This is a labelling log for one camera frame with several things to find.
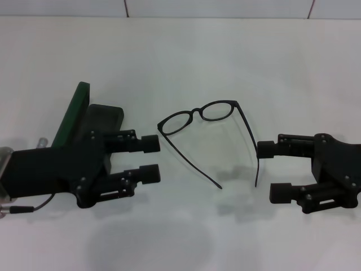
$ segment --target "black eyeglasses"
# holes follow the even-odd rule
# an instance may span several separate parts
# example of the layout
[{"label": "black eyeglasses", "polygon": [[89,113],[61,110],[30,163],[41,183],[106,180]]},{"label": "black eyeglasses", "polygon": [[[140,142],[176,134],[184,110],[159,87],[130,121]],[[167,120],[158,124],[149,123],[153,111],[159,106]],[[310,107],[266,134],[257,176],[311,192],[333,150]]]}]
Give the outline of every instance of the black eyeglasses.
[{"label": "black eyeglasses", "polygon": [[[162,136],[168,141],[168,143],[176,150],[176,152],[185,160],[189,165],[194,167],[199,173],[204,175],[206,178],[208,178],[212,183],[216,185],[219,189],[222,189],[222,187],[217,183],[215,180],[213,180],[211,177],[209,177],[207,174],[205,174],[203,171],[201,171],[199,168],[197,168],[195,165],[193,165],[175,146],[174,144],[169,140],[168,136],[175,134],[179,132],[180,130],[184,129],[186,126],[190,125],[190,123],[193,121],[193,113],[198,112],[199,115],[203,120],[206,121],[217,121],[217,120],[223,120],[227,117],[229,117],[233,110],[237,108],[239,111],[239,114],[241,114],[241,117],[243,119],[244,124],[246,125],[246,128],[248,130],[248,133],[252,139],[254,149],[257,153],[257,146],[256,142],[254,140],[252,131],[249,127],[249,124],[247,122],[247,119],[245,115],[243,114],[243,111],[235,100],[218,100],[213,103],[206,104],[204,107],[201,108],[194,108],[192,111],[180,111],[177,113],[174,113],[170,115],[169,117],[162,120],[160,123],[158,123],[158,130],[162,134]],[[257,174],[256,174],[256,181],[254,183],[255,186],[257,186],[257,180],[258,180],[258,172],[259,172],[259,159],[257,158]]]}]

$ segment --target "cable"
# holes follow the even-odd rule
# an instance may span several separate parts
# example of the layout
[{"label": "cable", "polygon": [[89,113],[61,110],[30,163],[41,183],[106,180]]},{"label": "cable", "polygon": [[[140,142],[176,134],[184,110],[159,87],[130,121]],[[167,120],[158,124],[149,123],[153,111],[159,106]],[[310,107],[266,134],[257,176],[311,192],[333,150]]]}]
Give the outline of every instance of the cable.
[{"label": "cable", "polygon": [[39,209],[41,209],[41,208],[43,208],[45,205],[47,205],[52,199],[53,199],[53,197],[55,196],[55,194],[51,194],[51,196],[47,199],[47,200],[45,200],[42,204],[40,204],[38,207],[35,207],[34,208],[34,212],[35,211],[37,211],[37,210],[39,210]]},{"label": "cable", "polygon": [[0,206],[0,212],[2,213],[32,213],[35,212],[41,208],[43,208],[45,205],[47,205],[55,196],[55,194],[51,194],[50,197],[45,200],[42,204],[40,204],[38,207],[33,206],[9,206],[4,207]]}]

